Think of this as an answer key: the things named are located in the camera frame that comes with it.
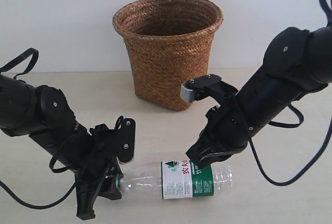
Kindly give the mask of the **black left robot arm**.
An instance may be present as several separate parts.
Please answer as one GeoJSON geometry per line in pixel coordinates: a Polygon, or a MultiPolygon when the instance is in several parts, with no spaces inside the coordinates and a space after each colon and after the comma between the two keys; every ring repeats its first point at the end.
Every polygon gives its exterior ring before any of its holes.
{"type": "Polygon", "coordinates": [[[81,220],[95,217],[97,197],[122,197],[118,182],[124,122],[119,117],[113,128],[99,124],[87,129],[61,90],[1,76],[1,130],[10,137],[28,136],[48,152],[53,173],[74,174],[70,192],[76,193],[76,215],[81,220]]]}

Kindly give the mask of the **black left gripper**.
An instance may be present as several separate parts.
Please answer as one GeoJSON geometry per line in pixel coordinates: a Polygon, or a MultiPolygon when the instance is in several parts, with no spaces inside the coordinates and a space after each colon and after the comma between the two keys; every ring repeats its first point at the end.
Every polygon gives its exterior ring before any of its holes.
{"type": "Polygon", "coordinates": [[[53,168],[53,173],[71,171],[76,183],[76,216],[81,220],[95,218],[93,205],[96,187],[100,196],[109,200],[120,200],[119,190],[122,175],[119,158],[121,124],[110,129],[100,124],[87,130],[81,124],[66,124],[53,130],[56,151],[53,164],[60,162],[62,167],[53,168]]]}

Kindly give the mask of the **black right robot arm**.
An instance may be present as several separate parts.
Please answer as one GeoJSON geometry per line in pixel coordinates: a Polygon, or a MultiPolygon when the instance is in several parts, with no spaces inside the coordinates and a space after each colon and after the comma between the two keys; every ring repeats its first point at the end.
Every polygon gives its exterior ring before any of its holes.
{"type": "Polygon", "coordinates": [[[291,102],[331,83],[331,27],[316,31],[288,27],[269,44],[261,67],[240,89],[208,74],[184,83],[188,102],[212,97],[219,103],[206,113],[207,124],[187,157],[198,167],[242,152],[251,138],[291,102]]]}

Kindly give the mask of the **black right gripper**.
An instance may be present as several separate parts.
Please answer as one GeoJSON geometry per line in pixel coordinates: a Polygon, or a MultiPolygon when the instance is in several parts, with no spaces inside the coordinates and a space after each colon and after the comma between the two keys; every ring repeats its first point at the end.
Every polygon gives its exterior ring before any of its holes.
{"type": "Polygon", "coordinates": [[[223,156],[217,153],[240,153],[248,145],[246,128],[236,109],[216,105],[205,116],[207,124],[200,133],[198,147],[191,146],[186,151],[186,156],[200,169],[223,162],[223,156]]]}

